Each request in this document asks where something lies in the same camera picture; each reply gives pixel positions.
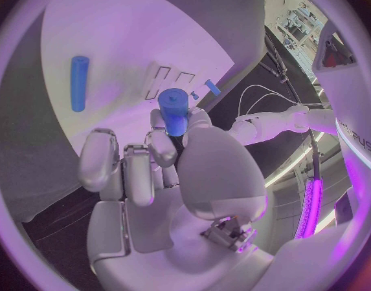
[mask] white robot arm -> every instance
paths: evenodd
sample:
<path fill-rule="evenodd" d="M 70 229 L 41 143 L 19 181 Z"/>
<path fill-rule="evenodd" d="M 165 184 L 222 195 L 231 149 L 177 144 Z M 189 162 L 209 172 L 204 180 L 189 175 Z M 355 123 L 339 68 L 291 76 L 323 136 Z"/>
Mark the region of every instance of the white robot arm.
<path fill-rule="evenodd" d="M 227 132 L 246 146 L 270 140 L 282 131 L 305 133 L 309 128 L 336 135 L 333 111 L 310 110 L 305 105 L 294 105 L 281 113 L 262 112 L 242 115 L 236 118 L 232 128 Z"/>

